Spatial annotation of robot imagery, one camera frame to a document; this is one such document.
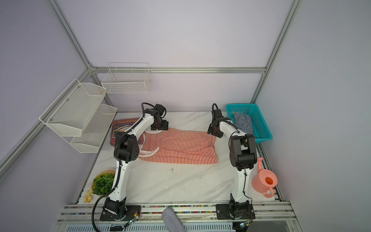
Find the navy white striped tank top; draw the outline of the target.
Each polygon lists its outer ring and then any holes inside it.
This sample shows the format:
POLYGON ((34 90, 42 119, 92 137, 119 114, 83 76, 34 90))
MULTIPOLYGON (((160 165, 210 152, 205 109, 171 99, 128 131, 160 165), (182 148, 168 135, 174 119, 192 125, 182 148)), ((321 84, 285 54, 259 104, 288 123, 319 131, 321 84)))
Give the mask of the navy white striped tank top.
POLYGON ((244 113, 233 113, 236 127, 245 134, 253 134, 252 119, 244 113))

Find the red white striped tank top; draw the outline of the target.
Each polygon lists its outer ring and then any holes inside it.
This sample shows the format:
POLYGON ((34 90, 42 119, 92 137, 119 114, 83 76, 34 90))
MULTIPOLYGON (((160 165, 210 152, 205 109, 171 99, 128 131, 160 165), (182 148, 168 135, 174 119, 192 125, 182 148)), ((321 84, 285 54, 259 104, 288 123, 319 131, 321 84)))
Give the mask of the red white striped tank top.
POLYGON ((145 131, 139 158, 148 162, 208 165, 218 163, 215 137, 205 131, 170 128, 145 131))

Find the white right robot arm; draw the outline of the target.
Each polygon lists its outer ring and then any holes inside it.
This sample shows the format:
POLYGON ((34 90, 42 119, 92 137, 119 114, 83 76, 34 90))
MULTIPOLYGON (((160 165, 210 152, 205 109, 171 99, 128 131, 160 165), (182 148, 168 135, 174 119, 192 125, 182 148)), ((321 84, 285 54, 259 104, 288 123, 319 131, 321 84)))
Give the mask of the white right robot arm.
POLYGON ((246 218, 252 222, 255 218, 252 201, 246 188, 250 180, 250 173, 258 161, 255 137, 252 134, 239 130, 230 120, 226 118, 212 121, 208 128, 208 134, 221 138, 228 138, 229 159, 235 168, 235 184, 230 194, 228 208, 220 210, 218 215, 224 213, 224 217, 230 219, 246 218))

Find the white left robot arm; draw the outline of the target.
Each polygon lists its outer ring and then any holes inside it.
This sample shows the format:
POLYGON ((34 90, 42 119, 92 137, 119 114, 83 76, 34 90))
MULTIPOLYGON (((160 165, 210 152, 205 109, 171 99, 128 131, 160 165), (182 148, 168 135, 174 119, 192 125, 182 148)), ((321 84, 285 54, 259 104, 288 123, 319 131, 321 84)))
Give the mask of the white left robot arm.
POLYGON ((169 127, 164 119, 166 110, 146 109, 129 129, 124 132, 116 132, 114 158, 117 161, 116 173, 111 190, 104 194, 101 218, 109 218, 120 221, 127 219, 129 212, 126 207, 127 183, 131 164, 139 157, 139 138, 150 128, 152 131, 165 131, 169 127))

